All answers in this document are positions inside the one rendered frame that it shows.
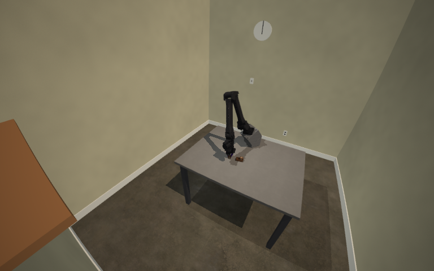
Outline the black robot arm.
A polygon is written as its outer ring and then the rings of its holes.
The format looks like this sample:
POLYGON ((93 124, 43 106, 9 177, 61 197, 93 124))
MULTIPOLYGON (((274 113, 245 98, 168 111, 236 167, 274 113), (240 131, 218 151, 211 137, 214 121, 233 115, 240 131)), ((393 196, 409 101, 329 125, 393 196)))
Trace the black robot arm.
POLYGON ((226 140, 223 142, 223 148, 227 150, 226 154, 230 156, 231 152, 233 152, 234 149, 234 139, 235 139, 235 133, 233 132, 233 105, 238 118, 237 128, 239 130, 244 130, 242 132, 243 134, 249 134, 249 135, 253 134, 254 128, 250 128, 249 123, 245 121, 243 117, 241 106, 238 99, 238 91, 225 92, 224 100, 226 102, 226 129, 225 129, 226 140), (235 100, 235 94, 236 94, 236 100, 235 100))

